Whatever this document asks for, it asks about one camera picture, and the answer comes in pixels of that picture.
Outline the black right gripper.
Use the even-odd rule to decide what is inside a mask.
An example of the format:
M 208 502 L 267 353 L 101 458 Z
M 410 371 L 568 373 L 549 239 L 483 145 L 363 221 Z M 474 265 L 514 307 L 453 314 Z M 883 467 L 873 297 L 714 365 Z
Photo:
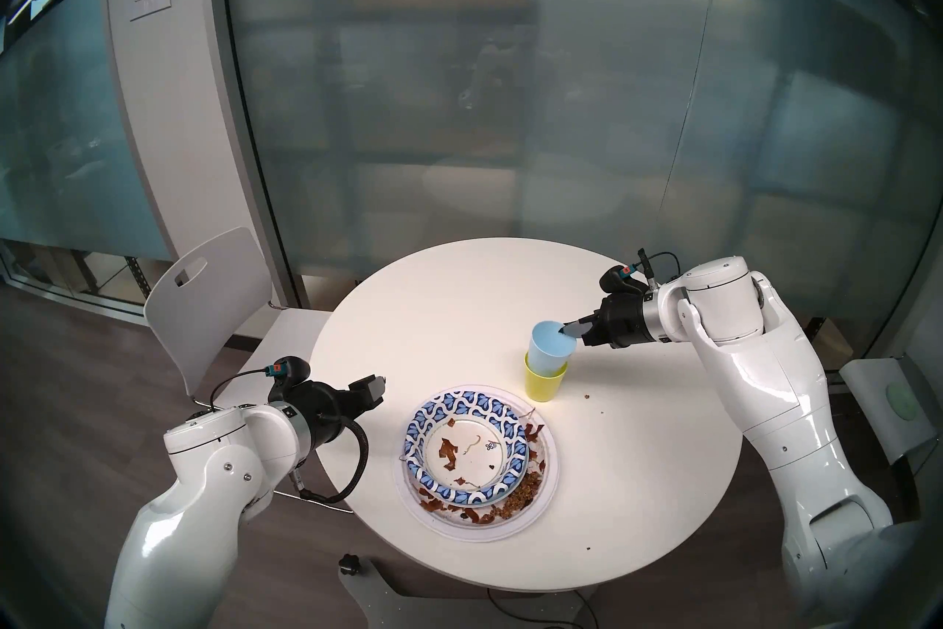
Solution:
M 657 315 L 654 292 L 608 294 L 597 314 L 560 327 L 560 334 L 573 339 L 596 340 L 597 345 L 624 349 L 635 344 L 657 341 L 657 325 L 650 321 Z

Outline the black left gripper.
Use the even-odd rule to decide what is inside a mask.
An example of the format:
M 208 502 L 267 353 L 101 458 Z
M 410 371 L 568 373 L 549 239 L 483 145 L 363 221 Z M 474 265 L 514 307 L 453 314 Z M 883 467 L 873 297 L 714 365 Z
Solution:
M 345 429 L 369 444 L 357 418 L 383 403 L 386 378 L 372 374 L 336 389 L 320 381 L 304 381 L 290 388 L 290 406 L 303 417 L 310 435 L 310 450 L 335 440 Z

